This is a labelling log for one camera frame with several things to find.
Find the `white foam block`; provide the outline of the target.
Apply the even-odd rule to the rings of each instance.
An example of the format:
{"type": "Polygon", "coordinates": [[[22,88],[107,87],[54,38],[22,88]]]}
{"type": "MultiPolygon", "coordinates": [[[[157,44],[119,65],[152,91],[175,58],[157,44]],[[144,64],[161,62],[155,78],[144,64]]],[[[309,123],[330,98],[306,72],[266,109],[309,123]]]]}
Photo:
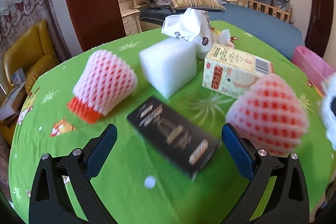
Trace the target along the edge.
{"type": "Polygon", "coordinates": [[[169,99],[197,75],[195,45],[177,38],[167,38],[139,53],[145,79],[164,98],[169,99]]]}

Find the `white nightstand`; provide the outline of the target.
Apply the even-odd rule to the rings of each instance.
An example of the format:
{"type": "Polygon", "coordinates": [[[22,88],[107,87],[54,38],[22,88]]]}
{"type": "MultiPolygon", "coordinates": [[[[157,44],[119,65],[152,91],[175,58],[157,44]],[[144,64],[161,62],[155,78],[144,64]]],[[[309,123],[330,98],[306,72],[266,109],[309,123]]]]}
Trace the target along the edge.
{"type": "Polygon", "coordinates": [[[123,27],[126,36],[142,32],[139,16],[140,11],[137,9],[127,9],[121,11],[123,27]]]}

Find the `striped brown pillow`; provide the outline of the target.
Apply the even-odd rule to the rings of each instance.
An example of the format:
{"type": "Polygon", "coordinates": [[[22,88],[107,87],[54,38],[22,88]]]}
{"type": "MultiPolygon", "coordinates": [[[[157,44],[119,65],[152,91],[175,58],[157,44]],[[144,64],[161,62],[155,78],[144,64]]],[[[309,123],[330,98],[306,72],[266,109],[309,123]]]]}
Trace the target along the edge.
{"type": "Polygon", "coordinates": [[[170,8],[174,11],[188,8],[204,11],[225,11],[225,7],[215,0],[171,0],[170,8]]]}

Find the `white paper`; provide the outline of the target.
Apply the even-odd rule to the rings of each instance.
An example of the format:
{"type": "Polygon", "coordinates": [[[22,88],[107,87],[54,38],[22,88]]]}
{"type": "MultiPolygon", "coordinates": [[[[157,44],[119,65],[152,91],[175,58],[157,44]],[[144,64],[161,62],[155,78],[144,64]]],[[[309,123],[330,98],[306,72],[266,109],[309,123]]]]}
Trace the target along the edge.
{"type": "Polygon", "coordinates": [[[322,81],[323,98],[320,103],[320,118],[325,127],[325,135],[330,141],[333,150],[336,149],[336,119],[335,119],[335,72],[322,81]]]}

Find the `beige printed carton box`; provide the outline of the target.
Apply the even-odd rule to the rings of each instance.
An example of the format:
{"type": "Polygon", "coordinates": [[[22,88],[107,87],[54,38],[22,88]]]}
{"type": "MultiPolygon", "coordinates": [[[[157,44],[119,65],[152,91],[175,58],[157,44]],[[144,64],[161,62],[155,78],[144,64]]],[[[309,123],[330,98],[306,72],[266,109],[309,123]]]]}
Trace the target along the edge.
{"type": "Polygon", "coordinates": [[[214,44],[205,57],[202,87],[239,98],[259,78],[273,72],[273,63],[266,59],[214,44]]]}

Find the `wooden crib rail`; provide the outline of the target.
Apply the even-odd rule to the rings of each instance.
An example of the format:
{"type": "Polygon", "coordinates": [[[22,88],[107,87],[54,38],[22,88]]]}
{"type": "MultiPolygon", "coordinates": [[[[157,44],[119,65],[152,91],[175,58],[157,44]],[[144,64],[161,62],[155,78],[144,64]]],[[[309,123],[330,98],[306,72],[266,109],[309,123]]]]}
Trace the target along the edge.
{"type": "Polygon", "coordinates": [[[291,24],[291,7],[288,11],[284,11],[279,7],[267,5],[265,3],[254,0],[227,0],[227,2],[241,7],[246,7],[252,10],[263,12],[264,14],[271,15],[275,18],[282,20],[283,22],[291,24]]]}

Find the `bed with blue sheet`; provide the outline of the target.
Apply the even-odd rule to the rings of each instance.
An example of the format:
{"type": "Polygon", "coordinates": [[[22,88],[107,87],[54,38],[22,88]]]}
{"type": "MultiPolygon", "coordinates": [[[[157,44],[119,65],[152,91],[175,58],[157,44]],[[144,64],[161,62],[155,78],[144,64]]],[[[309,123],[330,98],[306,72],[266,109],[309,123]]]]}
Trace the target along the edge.
{"type": "MultiPolygon", "coordinates": [[[[291,61],[294,50],[303,46],[301,31],[270,15],[232,4],[225,5],[225,11],[208,11],[210,25],[222,31],[229,29],[231,35],[242,39],[237,49],[259,55],[271,61],[277,58],[291,61]]],[[[167,16],[179,15],[172,9],[145,8],[140,19],[146,23],[160,24],[167,16]]]]}

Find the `black product box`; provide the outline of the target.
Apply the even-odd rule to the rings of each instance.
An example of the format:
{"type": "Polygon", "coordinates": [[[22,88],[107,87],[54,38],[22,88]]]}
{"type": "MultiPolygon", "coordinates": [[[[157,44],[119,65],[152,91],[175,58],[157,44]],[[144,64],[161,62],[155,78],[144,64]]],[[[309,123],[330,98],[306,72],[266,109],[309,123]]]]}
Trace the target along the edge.
{"type": "Polygon", "coordinates": [[[154,96],[128,114],[127,120],[157,151],[192,179],[221,146],[218,138],[154,96]]]}

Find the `pink foam fruit net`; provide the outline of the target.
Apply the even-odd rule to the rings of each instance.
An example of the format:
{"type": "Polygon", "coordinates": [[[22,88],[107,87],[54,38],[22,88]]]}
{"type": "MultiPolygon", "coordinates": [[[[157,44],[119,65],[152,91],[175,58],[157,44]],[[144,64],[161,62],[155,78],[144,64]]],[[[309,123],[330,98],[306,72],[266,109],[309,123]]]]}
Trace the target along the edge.
{"type": "Polygon", "coordinates": [[[286,157],[301,143],[309,118],[291,87],[276,74],[258,79],[226,113],[241,138],[271,155],[286,157]]]}

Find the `white tissue paper wad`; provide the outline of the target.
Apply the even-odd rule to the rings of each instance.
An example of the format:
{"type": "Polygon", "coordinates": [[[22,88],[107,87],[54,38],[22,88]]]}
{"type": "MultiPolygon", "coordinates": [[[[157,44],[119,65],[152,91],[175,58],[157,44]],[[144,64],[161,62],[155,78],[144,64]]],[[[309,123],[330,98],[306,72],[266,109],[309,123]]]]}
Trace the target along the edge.
{"type": "Polygon", "coordinates": [[[215,39],[215,43],[229,48],[235,47],[234,43],[231,42],[231,34],[229,29],[225,29],[219,32],[217,38],[215,39]]]}

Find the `lace patterned curtain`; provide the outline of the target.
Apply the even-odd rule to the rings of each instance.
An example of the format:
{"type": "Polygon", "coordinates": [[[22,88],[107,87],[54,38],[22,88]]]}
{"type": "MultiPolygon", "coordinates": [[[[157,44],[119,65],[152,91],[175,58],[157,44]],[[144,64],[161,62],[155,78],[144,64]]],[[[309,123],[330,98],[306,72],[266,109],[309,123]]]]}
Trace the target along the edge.
{"type": "Polygon", "coordinates": [[[1,56],[29,28],[41,20],[47,21],[54,40],[57,29],[52,9],[52,0],[1,0],[1,56]]]}

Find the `dark wooden door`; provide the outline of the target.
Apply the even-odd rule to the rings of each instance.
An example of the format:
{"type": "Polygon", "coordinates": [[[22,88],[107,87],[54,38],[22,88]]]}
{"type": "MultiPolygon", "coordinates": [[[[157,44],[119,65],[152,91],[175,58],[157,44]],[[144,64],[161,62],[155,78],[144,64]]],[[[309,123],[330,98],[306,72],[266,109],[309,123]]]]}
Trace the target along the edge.
{"type": "Polygon", "coordinates": [[[333,23],[334,0],[311,0],[310,20],[305,46],[323,57],[333,23]]]}

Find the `white plastic bag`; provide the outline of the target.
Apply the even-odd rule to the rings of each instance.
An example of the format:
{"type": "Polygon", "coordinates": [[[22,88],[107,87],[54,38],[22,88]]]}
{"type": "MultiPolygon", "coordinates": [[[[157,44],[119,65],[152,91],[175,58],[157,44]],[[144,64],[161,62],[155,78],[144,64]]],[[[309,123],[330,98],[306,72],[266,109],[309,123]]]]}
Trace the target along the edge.
{"type": "Polygon", "coordinates": [[[188,8],[183,14],[167,16],[161,33],[193,43],[197,57],[202,60],[215,42],[209,12],[192,8],[188,8]]]}

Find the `small blue booklet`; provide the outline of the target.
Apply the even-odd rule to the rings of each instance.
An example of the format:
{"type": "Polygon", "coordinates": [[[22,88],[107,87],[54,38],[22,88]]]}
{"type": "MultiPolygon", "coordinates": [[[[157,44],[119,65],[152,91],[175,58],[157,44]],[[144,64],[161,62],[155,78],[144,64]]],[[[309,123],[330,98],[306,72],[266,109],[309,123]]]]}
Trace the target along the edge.
{"type": "Polygon", "coordinates": [[[22,68],[19,68],[13,73],[11,76],[11,82],[14,86],[18,86],[26,82],[26,75],[22,68]]]}

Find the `pink foam net orange end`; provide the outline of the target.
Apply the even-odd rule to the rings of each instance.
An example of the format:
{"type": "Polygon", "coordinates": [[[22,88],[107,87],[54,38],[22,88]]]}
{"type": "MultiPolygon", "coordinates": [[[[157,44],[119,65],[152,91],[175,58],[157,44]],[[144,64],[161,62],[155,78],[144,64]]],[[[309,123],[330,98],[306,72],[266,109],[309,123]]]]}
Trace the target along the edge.
{"type": "Polygon", "coordinates": [[[134,70],[117,55],[98,50],[90,55],[73,88],[69,110],[88,124],[107,116],[137,87],[134,70]]]}

